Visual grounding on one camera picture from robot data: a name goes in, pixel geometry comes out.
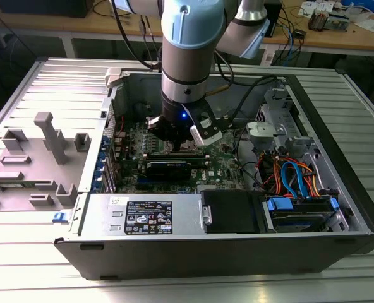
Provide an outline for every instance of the blue cable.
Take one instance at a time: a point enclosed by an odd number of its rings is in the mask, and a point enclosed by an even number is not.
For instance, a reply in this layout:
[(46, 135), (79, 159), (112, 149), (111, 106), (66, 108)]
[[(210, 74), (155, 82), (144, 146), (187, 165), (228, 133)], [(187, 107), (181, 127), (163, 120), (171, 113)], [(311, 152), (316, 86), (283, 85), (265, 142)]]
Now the blue cable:
[(306, 189), (306, 186), (303, 184), (303, 179), (302, 179), (303, 177), (302, 177), (301, 169), (299, 168), (298, 165), (296, 165), (296, 163), (292, 161), (287, 161), (281, 167), (281, 180), (282, 180), (283, 185), (291, 194), (293, 194), (295, 199), (298, 198), (298, 195), (296, 194), (295, 190), (289, 187), (289, 184), (286, 180), (286, 170), (287, 170), (287, 166), (290, 164), (295, 168), (295, 172), (298, 177), (299, 190), (301, 191), (302, 197), (309, 198), (308, 190)]
[(286, 27), (285, 25), (281, 25), (283, 28), (285, 28), (289, 34), (289, 40), (291, 42), (291, 46), (289, 47), (289, 52), (288, 52), (288, 56), (286, 57), (286, 59), (284, 60), (284, 62), (282, 63), (282, 66), (286, 66), (288, 61), (290, 60), (291, 58), (291, 54), (293, 52), (293, 47), (294, 47), (294, 39), (293, 39), (293, 34), (291, 33), (291, 31), (289, 30), (288, 27)]

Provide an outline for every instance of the motherboard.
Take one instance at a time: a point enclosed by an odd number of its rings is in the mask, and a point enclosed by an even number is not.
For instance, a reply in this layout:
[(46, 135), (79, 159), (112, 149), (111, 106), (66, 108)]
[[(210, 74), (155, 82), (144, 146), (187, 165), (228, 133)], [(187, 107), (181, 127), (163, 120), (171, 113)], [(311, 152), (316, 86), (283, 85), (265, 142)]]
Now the motherboard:
[(199, 148), (193, 141), (186, 141), (179, 151), (173, 151), (171, 142), (156, 138), (144, 123), (128, 123), (116, 132), (114, 151), (117, 193), (244, 189), (243, 174), (234, 158), (232, 130), (211, 146)]

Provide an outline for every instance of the workbench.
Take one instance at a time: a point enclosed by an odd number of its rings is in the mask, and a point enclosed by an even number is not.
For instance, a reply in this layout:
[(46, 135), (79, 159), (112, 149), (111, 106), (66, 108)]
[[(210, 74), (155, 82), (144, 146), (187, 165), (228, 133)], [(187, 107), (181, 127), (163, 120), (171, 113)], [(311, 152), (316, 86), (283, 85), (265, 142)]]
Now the workbench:
[[(7, 129), (42, 136), (33, 125), (39, 110), (54, 114), (66, 138), (79, 131), (93, 136), (107, 95), (104, 76), (116, 66), (119, 61), (113, 60), (36, 62), (0, 113), (0, 152)], [(374, 106), (348, 76), (333, 69), (233, 68), (236, 74), (284, 70), (297, 76), (374, 201)], [(54, 214), (0, 211), (0, 302), (374, 302), (374, 251), (303, 275), (88, 281), (53, 246), (51, 241), (69, 229), (53, 224)]]
[[(298, 18), (299, 8), (294, 9), (301, 3), (301, 0), (284, 0), (288, 18), (296, 25), (296, 28), (307, 31), (305, 43), (301, 48), (302, 52), (374, 56), (374, 33), (354, 24), (350, 24), (347, 32), (328, 30), (314, 32), (308, 30), (308, 19), (305, 17)], [(106, 15), (110, 13), (108, 3), (102, 3), (96, 10)], [(2, 12), (0, 12), (0, 17), (18, 35), (59, 37), (62, 40), (66, 56), (70, 58), (76, 57), (72, 39), (122, 40), (114, 19), (99, 16), (93, 11), (89, 12), (87, 17), (83, 19), (62, 16), (12, 15)], [(128, 38), (132, 41), (143, 41), (138, 25), (139, 16), (129, 15), (127, 21), (124, 22), (123, 26)], [(150, 22), (156, 41), (161, 42), (160, 20), (150, 18)], [(10, 33), (10, 31), (0, 23), (0, 34), (7, 33)], [(262, 65), (270, 65), (275, 52), (284, 48), (286, 43), (287, 38), (281, 27), (275, 29), (273, 37), (264, 38), (260, 47), (265, 49)]]

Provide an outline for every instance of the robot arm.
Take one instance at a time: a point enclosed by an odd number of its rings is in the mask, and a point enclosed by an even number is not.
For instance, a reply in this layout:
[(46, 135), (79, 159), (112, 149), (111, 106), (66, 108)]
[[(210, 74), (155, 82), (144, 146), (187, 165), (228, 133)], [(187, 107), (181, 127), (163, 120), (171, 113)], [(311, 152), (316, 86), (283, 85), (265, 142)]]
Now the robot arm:
[(148, 129), (173, 141), (175, 150), (192, 138), (198, 146), (221, 139), (222, 128), (205, 100), (213, 94), (207, 93), (207, 78), (214, 51), (254, 57), (269, 25), (264, 0), (242, 0), (238, 8), (235, 0), (112, 1), (132, 13), (162, 17), (162, 112)]

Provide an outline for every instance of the warning label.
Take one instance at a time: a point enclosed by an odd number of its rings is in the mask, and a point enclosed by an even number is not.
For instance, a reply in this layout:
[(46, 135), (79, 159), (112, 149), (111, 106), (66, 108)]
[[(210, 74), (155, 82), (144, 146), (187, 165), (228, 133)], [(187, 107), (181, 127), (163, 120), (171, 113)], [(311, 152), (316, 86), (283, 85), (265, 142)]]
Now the warning label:
[(171, 201), (129, 201), (125, 218), (127, 235), (173, 233)]

